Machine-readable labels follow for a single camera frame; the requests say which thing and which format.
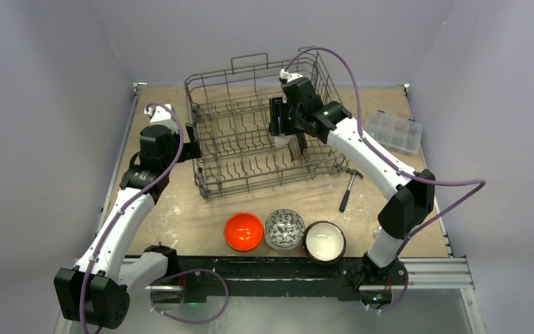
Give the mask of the floral patterned bowl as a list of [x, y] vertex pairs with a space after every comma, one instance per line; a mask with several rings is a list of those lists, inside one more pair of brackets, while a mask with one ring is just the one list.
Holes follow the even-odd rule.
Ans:
[[264, 239], [277, 251], [290, 251], [302, 241], [305, 228], [305, 222], [297, 212], [276, 209], [264, 222]]

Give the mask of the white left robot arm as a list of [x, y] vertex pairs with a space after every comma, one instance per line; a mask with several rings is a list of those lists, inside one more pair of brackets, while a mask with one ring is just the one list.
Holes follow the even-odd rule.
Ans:
[[71, 268], [61, 268], [54, 287], [62, 316], [93, 329], [116, 329], [131, 300], [158, 280], [169, 285], [179, 277], [178, 256], [169, 246], [156, 245], [134, 263], [124, 257], [140, 225], [169, 183], [171, 169], [201, 155], [195, 125], [153, 122], [140, 133], [140, 149], [123, 175], [113, 208], [87, 251]]

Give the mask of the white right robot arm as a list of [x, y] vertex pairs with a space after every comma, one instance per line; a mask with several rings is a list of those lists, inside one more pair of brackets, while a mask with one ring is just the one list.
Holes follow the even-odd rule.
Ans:
[[305, 133], [317, 138], [354, 162], [387, 199], [378, 214], [381, 231], [362, 258], [364, 277], [371, 283], [381, 282], [408, 234], [433, 211], [435, 176], [396, 158], [365, 133], [340, 102], [322, 102], [307, 77], [283, 72], [280, 83], [283, 96], [270, 99], [270, 134]]

